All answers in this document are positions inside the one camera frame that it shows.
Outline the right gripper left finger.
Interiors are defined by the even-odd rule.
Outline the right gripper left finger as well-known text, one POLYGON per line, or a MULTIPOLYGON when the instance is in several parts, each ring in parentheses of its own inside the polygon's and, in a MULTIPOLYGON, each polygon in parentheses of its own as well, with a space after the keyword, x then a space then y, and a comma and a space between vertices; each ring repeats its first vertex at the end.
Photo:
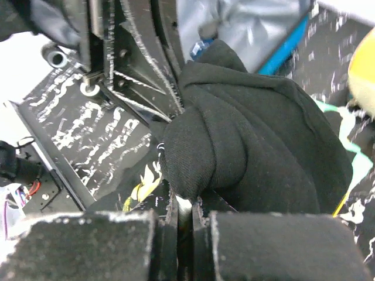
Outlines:
POLYGON ((1 246, 2 280, 176 280, 177 206, 29 215, 1 246))

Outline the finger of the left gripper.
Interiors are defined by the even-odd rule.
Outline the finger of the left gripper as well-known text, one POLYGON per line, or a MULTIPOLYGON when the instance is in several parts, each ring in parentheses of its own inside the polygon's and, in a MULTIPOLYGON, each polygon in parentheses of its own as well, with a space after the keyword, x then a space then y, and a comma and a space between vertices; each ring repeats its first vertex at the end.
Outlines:
POLYGON ((122 103, 170 122, 183 112, 176 1, 103 1, 104 82, 122 103))

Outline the blue fish-print suitcase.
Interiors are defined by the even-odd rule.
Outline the blue fish-print suitcase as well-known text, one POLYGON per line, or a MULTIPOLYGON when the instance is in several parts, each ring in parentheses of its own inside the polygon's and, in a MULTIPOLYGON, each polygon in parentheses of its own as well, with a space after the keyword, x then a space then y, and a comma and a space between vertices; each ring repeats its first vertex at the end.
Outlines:
POLYGON ((273 75, 304 37, 312 1, 177 1, 185 60, 220 39, 250 73, 273 75))

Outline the black clothes pile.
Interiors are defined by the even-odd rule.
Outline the black clothes pile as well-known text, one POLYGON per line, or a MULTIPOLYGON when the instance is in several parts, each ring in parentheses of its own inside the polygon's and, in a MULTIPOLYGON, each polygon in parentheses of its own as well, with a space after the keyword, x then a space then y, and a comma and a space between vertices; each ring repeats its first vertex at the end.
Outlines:
POLYGON ((152 122, 150 151, 91 211, 132 208, 166 180, 196 201, 214 190, 237 211, 330 214, 352 178, 346 150, 294 81, 248 73, 221 40, 178 79, 183 114, 152 122))

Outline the yellow plastic basket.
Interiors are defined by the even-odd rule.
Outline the yellow plastic basket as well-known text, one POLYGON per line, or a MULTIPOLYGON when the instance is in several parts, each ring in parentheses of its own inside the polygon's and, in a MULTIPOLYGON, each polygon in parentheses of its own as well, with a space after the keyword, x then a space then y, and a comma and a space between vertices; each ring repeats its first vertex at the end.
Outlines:
POLYGON ((374 119, 374 28, 357 46, 347 74, 349 105, 360 107, 374 119))

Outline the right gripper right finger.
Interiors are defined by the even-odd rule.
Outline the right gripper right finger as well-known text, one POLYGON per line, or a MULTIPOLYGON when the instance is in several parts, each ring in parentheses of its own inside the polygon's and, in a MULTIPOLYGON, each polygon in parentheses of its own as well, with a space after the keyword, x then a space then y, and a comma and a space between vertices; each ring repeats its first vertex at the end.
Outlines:
POLYGON ((193 206, 194 280, 371 280, 352 232, 329 215, 193 206))

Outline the black marble pattern mat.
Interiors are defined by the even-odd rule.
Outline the black marble pattern mat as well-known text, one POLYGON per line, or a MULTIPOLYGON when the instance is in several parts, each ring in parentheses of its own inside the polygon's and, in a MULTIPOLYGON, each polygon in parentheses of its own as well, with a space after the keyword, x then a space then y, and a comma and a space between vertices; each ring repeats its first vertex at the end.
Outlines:
MULTIPOLYGON (((321 106, 332 129, 344 126, 350 144, 354 188, 340 211, 353 230, 367 264, 374 263, 374 128, 358 109, 344 104, 354 48, 369 31, 365 24, 301 1, 293 15, 302 28, 301 45, 277 71, 293 79, 321 106)), ((151 133, 133 111, 114 102, 90 101, 78 65, 51 72, 21 104, 20 111, 47 152, 91 205, 115 190, 128 168, 150 146, 151 133)))

